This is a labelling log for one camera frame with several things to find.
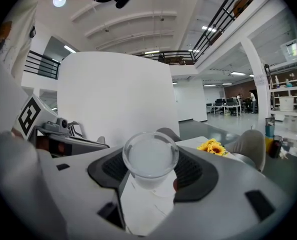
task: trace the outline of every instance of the computer monitor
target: computer monitor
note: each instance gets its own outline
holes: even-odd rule
[[[239,104],[239,102],[238,102],[237,98],[228,98],[226,100],[226,105],[227,106],[236,106],[238,104]]]

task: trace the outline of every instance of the white curved panel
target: white curved panel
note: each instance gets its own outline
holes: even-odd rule
[[[111,146],[134,134],[179,123],[170,67],[133,55],[77,52],[61,63],[59,116],[82,123],[88,139]]]

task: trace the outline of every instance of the black and white tag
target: black and white tag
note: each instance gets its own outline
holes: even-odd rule
[[[18,117],[18,122],[25,136],[30,132],[31,127],[40,112],[41,109],[39,105],[32,97]]]

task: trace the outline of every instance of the black metal railing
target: black metal railing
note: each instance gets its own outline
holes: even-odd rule
[[[194,65],[197,61],[193,51],[188,50],[166,50],[151,54],[143,53],[136,56],[144,57],[168,65]]]
[[[233,21],[235,21],[235,19],[252,1],[253,0],[224,0],[213,19],[202,33],[202,36],[194,46],[193,50],[196,60],[198,60],[204,54],[204,52],[215,43],[222,33],[225,32],[225,29]]]
[[[60,62],[30,50],[26,58],[24,71],[47,78],[58,79],[60,65]]]

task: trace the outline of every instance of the ceiling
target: ceiling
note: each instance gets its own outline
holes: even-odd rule
[[[234,8],[234,4],[237,0],[235,0],[230,6],[228,6],[231,3],[231,1],[232,0],[229,0],[225,7],[226,10],[228,10],[229,12]],[[207,27],[210,24],[210,22],[212,21],[213,17],[216,15],[218,9],[221,7],[223,2],[224,0],[201,0],[198,2],[198,5],[197,5],[198,11],[194,18],[194,21],[190,24],[189,31],[187,33],[185,41],[181,46],[181,50],[189,50],[194,48],[195,44],[199,41],[199,38],[204,32],[204,30],[202,29],[202,26]],[[225,14],[216,26],[212,25],[212,28],[222,29],[226,24],[228,24],[227,25],[228,27],[231,24],[231,22],[229,23],[229,21],[230,21],[230,18]]]
[[[52,1],[39,0],[37,21],[43,23],[52,14],[54,18],[46,26],[76,31],[94,51],[136,55],[194,47],[203,33],[202,26],[209,25],[224,0],[130,0],[122,9],[117,9],[114,1],[66,0],[63,7],[53,6]],[[233,6],[234,2],[226,9],[230,11]],[[213,28],[223,28],[228,22],[227,18],[222,26],[219,23]]]
[[[286,62],[281,45],[296,38],[293,18],[284,10],[257,30],[252,42],[263,64],[270,66]],[[230,75],[233,71],[245,76]],[[253,71],[241,44],[236,45],[201,74],[205,84],[237,83],[251,80]]]
[[[38,8],[47,7],[67,23],[68,29],[73,26],[94,51],[136,54],[171,48],[180,3],[181,0],[130,0],[124,8],[117,9],[114,1],[66,0],[63,7],[55,7],[52,0],[39,0]],[[36,19],[43,21],[39,10]]]

